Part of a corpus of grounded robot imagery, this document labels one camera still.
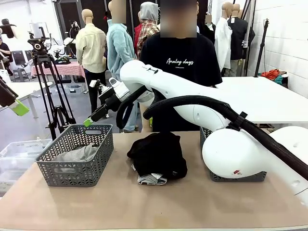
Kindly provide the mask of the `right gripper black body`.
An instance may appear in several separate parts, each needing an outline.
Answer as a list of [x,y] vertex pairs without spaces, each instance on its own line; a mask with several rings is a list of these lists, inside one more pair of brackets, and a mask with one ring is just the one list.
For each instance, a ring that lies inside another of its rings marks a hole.
[[116,112],[119,109],[121,101],[116,96],[116,93],[112,87],[99,86],[98,93],[101,106],[106,103],[113,112]]

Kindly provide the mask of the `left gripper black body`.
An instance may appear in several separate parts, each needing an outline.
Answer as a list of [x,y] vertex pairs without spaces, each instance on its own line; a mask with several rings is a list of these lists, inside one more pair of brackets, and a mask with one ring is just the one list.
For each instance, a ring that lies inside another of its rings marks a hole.
[[0,78],[0,105],[1,107],[10,106],[15,103],[18,94],[16,94],[6,82]]

